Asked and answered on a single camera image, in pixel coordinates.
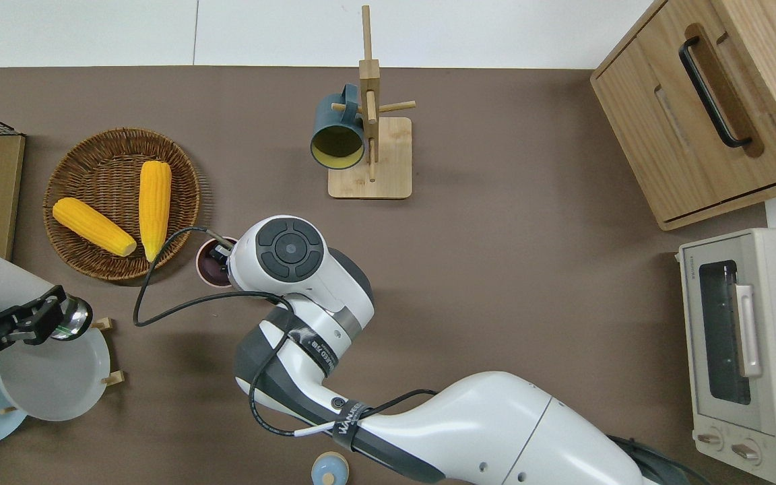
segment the dark green mug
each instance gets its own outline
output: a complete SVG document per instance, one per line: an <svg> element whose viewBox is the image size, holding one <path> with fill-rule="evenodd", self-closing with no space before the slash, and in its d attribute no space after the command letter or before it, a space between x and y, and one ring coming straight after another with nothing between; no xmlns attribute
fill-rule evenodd
<svg viewBox="0 0 776 485"><path fill-rule="evenodd" d="M331 105L343 104L342 111ZM358 86L348 84L340 93L330 94L317 106L313 123L311 154L322 166L341 170L364 157L364 122L358 114Z"/></svg>

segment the corn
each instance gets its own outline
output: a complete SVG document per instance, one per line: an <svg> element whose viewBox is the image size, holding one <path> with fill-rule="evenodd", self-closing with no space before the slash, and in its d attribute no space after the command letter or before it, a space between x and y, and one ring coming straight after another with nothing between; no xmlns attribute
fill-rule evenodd
<svg viewBox="0 0 776 485"><path fill-rule="evenodd" d="M172 172L167 163L148 160L142 164L139 172L139 238L148 261L154 261L166 240L171 189Z"/></svg>
<svg viewBox="0 0 776 485"><path fill-rule="evenodd" d="M136 240L95 209L74 197L59 199L53 206L53 218L89 242L114 255L126 257L136 249Z"/></svg>

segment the wicker basket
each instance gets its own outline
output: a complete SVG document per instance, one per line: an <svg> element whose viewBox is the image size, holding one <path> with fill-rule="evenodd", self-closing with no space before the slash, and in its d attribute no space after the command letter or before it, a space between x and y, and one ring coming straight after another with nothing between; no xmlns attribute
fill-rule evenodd
<svg viewBox="0 0 776 485"><path fill-rule="evenodd" d="M56 166L44 194L44 226L53 248L78 272L101 280L129 280L148 272L145 249L117 257L77 236L53 218L62 197L77 197L118 224L139 242L139 170L146 160L169 163L172 170L170 217L166 236L196 224L200 190L197 173L184 151L166 136L140 128L111 129L83 140ZM178 237L160 255L165 264L185 245Z"/></svg>

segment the wooden cabinet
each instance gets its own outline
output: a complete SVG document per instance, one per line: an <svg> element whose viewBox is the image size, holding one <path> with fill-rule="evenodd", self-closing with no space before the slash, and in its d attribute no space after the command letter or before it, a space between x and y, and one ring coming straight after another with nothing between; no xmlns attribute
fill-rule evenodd
<svg viewBox="0 0 776 485"><path fill-rule="evenodd" d="M661 229L776 197L776 0L659 0L591 84Z"/></svg>

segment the circular control button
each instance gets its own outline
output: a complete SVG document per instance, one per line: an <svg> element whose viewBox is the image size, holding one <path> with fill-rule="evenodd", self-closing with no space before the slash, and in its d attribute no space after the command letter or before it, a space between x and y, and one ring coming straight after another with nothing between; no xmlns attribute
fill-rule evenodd
<svg viewBox="0 0 776 485"><path fill-rule="evenodd" d="M298 234L283 234L283 236L278 237L278 241L274 245L274 252L280 258L280 261L295 264L306 257L307 242L304 240L304 237Z"/></svg>

